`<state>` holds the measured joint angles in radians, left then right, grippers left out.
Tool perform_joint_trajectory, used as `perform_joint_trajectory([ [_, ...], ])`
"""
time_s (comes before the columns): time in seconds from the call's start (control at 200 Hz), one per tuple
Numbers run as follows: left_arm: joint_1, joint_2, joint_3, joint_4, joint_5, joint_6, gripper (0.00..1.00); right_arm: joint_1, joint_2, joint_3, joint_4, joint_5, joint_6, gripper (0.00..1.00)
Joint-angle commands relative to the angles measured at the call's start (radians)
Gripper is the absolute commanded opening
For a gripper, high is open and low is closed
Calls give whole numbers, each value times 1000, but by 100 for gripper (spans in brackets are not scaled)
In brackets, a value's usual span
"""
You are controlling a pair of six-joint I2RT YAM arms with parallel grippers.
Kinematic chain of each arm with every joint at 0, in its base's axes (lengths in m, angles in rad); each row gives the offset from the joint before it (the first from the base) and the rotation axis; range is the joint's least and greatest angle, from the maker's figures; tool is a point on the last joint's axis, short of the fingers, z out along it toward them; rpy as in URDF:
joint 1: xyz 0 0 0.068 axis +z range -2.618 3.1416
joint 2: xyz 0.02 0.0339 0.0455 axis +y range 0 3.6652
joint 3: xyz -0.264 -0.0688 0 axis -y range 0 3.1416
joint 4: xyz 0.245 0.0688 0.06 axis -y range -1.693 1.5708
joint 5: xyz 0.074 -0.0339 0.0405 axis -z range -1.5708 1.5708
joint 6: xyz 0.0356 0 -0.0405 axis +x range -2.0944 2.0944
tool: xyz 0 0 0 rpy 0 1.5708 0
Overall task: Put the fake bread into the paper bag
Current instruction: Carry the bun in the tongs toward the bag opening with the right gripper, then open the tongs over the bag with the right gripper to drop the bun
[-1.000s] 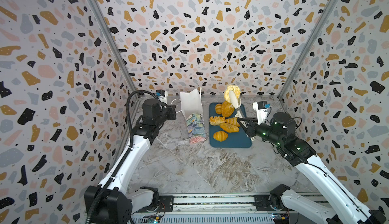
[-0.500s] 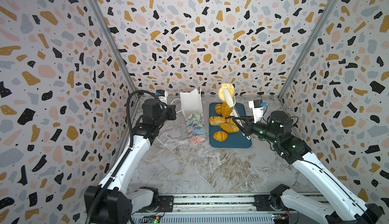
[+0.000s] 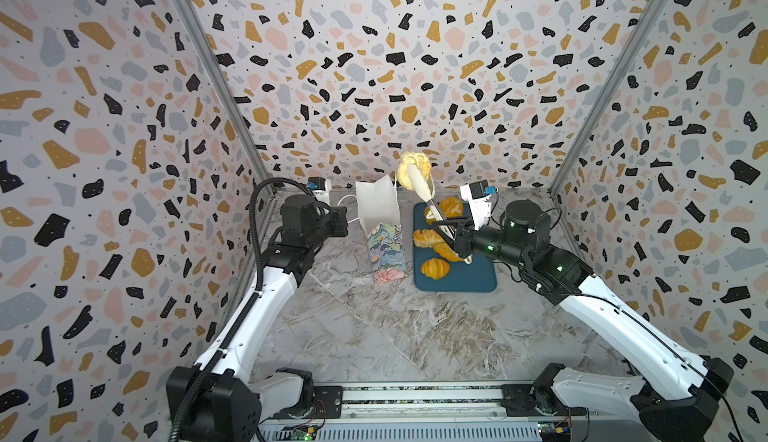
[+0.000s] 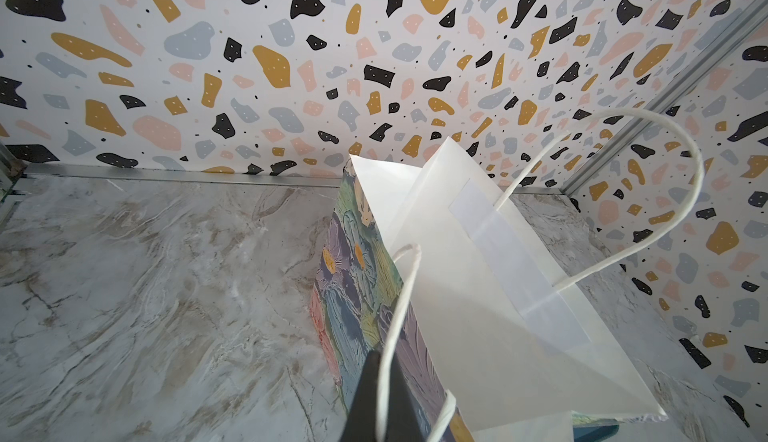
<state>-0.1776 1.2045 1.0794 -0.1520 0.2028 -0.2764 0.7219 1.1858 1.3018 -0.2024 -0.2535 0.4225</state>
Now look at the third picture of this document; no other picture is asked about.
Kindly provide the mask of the round striped orange bun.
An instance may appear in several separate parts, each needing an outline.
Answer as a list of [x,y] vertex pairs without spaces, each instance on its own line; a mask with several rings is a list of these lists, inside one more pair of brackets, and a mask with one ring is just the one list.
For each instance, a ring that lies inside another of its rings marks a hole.
[[451,265],[442,258],[431,258],[420,266],[421,273],[432,280],[439,280],[450,273]]

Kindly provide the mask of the floral paper bag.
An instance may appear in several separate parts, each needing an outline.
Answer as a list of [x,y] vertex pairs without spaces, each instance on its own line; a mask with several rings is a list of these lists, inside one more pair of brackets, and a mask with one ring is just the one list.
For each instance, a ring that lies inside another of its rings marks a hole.
[[376,182],[357,182],[354,194],[341,196],[337,206],[353,204],[349,223],[360,224],[376,284],[400,281],[407,275],[398,194],[389,175]]

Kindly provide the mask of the metal tongs cream tips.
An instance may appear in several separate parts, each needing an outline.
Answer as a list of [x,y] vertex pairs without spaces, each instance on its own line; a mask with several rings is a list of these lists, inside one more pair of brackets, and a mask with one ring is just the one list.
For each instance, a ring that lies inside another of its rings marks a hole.
[[454,242],[456,229],[448,224],[449,218],[438,203],[434,201],[434,185],[429,176],[424,176],[422,171],[414,163],[406,165],[406,174],[409,177],[412,190],[426,203],[427,211],[431,215],[432,229],[418,229],[413,232],[413,242],[418,248],[431,248],[444,259],[452,262],[464,262],[469,265],[473,258],[471,255],[461,257],[456,253],[450,242]]

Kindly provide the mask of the pale crackled round bread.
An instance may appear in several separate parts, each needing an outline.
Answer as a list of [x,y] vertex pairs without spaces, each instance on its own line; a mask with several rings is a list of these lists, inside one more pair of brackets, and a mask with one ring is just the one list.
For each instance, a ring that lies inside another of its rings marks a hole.
[[422,190],[422,188],[429,187],[430,172],[431,162],[426,154],[413,151],[404,152],[397,168],[397,181],[406,190]]

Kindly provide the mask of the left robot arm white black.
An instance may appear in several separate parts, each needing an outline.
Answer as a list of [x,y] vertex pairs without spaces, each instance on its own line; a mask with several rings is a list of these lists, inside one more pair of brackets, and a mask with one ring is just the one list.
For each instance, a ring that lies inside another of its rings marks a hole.
[[172,441],[262,440],[261,422],[316,412],[310,372],[281,368],[256,384],[250,379],[268,332],[326,240],[347,236],[347,209],[300,193],[286,198],[280,214],[244,300],[194,365],[175,368],[166,382]]

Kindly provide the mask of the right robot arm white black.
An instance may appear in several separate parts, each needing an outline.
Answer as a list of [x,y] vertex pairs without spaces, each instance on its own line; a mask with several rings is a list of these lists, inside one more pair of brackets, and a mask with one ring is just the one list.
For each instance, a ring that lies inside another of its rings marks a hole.
[[638,315],[590,266],[551,242],[551,217],[531,200],[508,203],[497,225],[478,208],[445,223],[459,256],[515,268],[521,283],[588,325],[637,371],[607,376],[550,363],[531,388],[540,411],[595,409],[638,423],[659,441],[703,440],[727,403],[734,374],[727,362],[691,352]]

